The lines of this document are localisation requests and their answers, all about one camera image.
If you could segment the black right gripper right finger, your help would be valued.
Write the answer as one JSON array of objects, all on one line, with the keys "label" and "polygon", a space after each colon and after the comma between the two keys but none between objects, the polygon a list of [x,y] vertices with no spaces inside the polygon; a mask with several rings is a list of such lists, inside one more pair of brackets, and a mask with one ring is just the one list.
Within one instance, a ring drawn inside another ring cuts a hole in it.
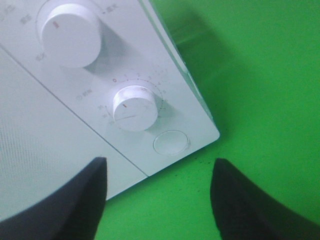
[{"label": "black right gripper right finger", "polygon": [[210,202],[223,240],[318,240],[320,226],[289,209],[230,161],[213,165]]}]

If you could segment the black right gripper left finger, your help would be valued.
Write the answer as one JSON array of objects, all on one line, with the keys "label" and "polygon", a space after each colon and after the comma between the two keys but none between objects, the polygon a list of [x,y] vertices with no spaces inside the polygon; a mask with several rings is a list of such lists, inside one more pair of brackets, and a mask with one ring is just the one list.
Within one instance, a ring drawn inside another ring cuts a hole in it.
[{"label": "black right gripper left finger", "polygon": [[107,159],[94,158],[48,197],[0,223],[2,240],[93,240],[107,197]]}]

